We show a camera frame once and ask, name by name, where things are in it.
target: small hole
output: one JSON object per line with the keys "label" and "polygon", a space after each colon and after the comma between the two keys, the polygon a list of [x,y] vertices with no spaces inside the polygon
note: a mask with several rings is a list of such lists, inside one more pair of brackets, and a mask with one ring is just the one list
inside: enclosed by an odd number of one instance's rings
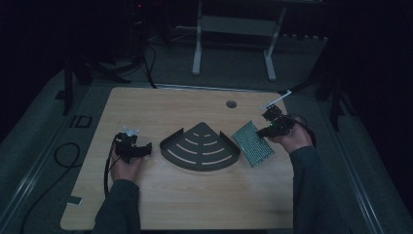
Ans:
{"label": "small hole", "polygon": [[230,108],[235,108],[237,107],[237,103],[234,100],[228,100],[227,101],[227,106]]}

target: curved slotted tray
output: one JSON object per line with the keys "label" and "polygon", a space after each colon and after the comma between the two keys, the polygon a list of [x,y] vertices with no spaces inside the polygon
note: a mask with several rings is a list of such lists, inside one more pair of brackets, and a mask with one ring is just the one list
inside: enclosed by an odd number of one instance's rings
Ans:
{"label": "curved slotted tray", "polygon": [[201,122],[162,140],[161,153],[176,166],[199,172],[216,171],[236,163],[241,150],[222,132],[216,134]]}

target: person's right hand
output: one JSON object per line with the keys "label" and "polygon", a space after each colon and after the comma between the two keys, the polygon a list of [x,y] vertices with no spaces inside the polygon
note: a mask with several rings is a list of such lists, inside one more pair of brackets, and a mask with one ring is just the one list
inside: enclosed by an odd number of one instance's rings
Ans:
{"label": "person's right hand", "polygon": [[291,154],[301,147],[313,145],[310,135],[299,124],[295,124],[287,136],[271,137],[268,138],[268,140],[281,144],[288,154]]}
{"label": "person's right hand", "polygon": [[131,160],[131,163],[126,163],[119,155],[116,154],[116,145],[114,145],[111,155],[111,163],[113,165],[110,169],[110,174],[113,181],[116,179],[127,179],[136,183],[137,175],[139,173],[139,166],[143,161],[143,158],[137,158],[136,160]]}

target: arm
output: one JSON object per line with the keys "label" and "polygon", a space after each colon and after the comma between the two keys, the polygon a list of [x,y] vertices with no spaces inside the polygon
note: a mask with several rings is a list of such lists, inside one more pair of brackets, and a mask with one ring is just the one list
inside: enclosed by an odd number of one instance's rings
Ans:
{"label": "arm", "polygon": [[140,233],[139,187],[134,182],[141,163],[142,158],[138,158],[127,164],[112,151],[110,173],[114,182],[94,219],[93,233]]}
{"label": "arm", "polygon": [[133,182],[117,179],[94,219],[93,233],[140,233],[138,194]]}
{"label": "arm", "polygon": [[270,141],[284,147],[294,170],[294,233],[351,233],[307,131],[295,124],[288,136],[273,137]]}

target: gray sleeve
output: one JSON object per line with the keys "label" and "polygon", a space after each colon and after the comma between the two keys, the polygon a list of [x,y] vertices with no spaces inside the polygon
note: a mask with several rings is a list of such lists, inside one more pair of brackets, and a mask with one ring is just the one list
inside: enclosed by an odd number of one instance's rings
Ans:
{"label": "gray sleeve", "polygon": [[138,198],[138,186],[129,180],[116,180],[94,219],[92,233],[140,233]]}
{"label": "gray sleeve", "polygon": [[351,233],[316,149],[302,147],[292,152],[290,159],[294,233]]}

